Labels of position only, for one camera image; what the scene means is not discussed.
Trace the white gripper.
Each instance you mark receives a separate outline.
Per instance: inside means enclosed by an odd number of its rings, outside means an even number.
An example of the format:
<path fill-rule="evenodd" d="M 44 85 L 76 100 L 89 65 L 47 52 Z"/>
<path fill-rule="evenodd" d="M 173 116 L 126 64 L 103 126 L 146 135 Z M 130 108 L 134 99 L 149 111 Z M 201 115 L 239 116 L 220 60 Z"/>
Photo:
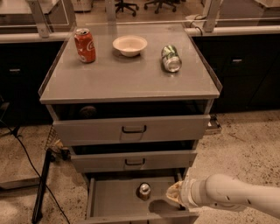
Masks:
<path fill-rule="evenodd" d="M 169 200 L 177 202 L 183 207 L 201 207 L 203 187 L 204 180 L 186 178 L 170 186 L 165 195 Z"/>

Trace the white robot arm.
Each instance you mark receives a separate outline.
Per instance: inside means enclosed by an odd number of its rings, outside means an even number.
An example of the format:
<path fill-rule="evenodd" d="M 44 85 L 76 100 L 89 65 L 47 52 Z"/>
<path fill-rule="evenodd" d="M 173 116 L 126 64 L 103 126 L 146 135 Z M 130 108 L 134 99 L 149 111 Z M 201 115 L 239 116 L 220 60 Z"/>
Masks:
<path fill-rule="evenodd" d="M 187 208 L 242 211 L 251 207 L 280 218 L 279 187 L 251 185 L 224 174 L 214 174 L 206 179 L 185 178 L 170 186 L 166 197 Z"/>

